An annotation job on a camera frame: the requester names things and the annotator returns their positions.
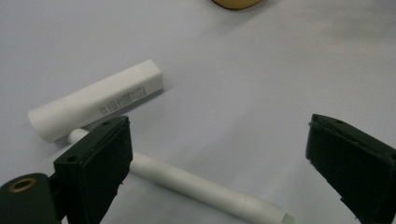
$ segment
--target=white cylindrical rod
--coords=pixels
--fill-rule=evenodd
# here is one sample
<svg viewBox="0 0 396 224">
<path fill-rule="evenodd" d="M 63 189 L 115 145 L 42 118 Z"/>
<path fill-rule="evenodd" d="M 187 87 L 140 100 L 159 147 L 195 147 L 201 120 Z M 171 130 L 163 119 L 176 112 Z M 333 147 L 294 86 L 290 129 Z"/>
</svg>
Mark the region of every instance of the white cylindrical rod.
<svg viewBox="0 0 396 224">
<path fill-rule="evenodd" d="M 51 142 L 162 88 L 162 73 L 148 60 L 32 109 L 28 116 L 38 134 Z"/>
<path fill-rule="evenodd" d="M 70 133 L 74 144 L 87 131 L 78 129 Z M 131 172 L 150 181 L 188 195 L 254 224 L 293 224 L 294 219 L 283 209 L 243 193 L 193 175 L 162 161 L 134 150 Z"/>
</svg>

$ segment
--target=white backdrop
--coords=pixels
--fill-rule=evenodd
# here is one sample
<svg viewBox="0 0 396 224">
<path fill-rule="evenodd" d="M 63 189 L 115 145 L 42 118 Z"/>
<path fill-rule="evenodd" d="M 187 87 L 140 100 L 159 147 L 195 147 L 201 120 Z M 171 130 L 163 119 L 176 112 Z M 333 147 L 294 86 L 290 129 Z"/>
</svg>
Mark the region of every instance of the white backdrop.
<svg viewBox="0 0 396 224">
<path fill-rule="evenodd" d="M 1 0 L 0 184 L 66 146 L 40 139 L 29 109 L 147 59 L 164 91 L 113 115 L 130 117 L 135 150 L 299 224 L 359 223 L 304 157 L 308 122 L 338 118 L 396 147 L 395 1 Z M 129 175 L 103 223 L 244 222 Z"/>
</svg>

